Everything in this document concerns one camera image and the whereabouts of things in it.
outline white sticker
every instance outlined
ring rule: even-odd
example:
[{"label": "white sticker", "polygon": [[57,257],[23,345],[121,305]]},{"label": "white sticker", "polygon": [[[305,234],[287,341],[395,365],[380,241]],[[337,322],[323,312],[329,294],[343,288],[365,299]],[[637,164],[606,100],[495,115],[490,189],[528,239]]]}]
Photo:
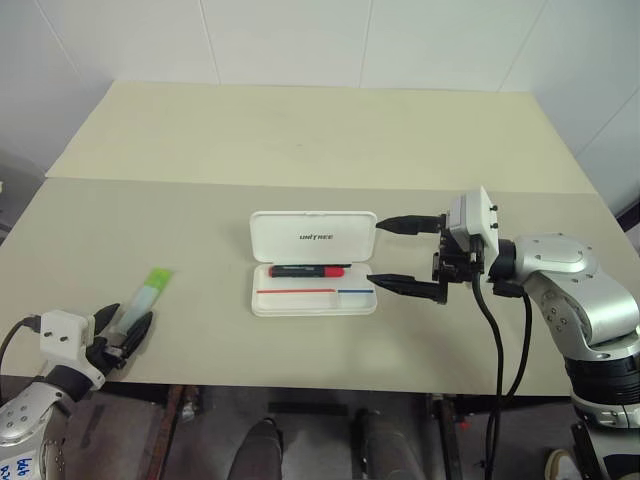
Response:
[{"label": "white sticker", "polygon": [[36,468],[36,451],[23,453],[0,462],[0,480],[34,478]]}]

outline red line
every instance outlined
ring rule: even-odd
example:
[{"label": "red line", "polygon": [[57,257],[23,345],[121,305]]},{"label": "red line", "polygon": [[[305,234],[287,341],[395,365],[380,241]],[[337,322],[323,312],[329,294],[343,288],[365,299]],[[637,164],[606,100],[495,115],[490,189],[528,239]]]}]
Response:
[{"label": "red line", "polygon": [[334,288],[306,288],[295,290],[256,290],[256,293],[336,293]]}]

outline white pen case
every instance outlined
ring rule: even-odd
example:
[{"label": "white pen case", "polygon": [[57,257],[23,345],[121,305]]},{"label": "white pen case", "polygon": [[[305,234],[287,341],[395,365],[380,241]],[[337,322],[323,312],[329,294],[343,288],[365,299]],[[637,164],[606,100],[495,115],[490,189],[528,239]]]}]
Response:
[{"label": "white pen case", "polygon": [[[255,212],[251,309],[261,317],[367,315],[376,309],[367,280],[377,217],[371,212]],[[342,277],[271,277],[273,265],[345,265]]]}]

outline shoe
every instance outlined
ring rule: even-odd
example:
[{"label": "shoe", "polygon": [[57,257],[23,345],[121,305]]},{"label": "shoe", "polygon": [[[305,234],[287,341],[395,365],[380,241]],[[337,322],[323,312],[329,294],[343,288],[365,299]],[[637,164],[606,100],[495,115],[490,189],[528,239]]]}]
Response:
[{"label": "shoe", "polygon": [[566,450],[554,450],[544,467],[545,480],[582,480],[582,475]]}]

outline gray pants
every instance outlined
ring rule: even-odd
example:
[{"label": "gray pants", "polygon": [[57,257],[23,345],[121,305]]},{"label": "gray pants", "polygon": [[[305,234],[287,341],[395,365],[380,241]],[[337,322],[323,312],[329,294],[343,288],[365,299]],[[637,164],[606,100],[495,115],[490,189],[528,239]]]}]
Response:
[{"label": "gray pants", "polygon": [[[362,453],[375,480],[426,480],[404,435],[378,414],[364,418]],[[255,424],[238,449],[228,480],[282,480],[282,442],[271,420]]]}]

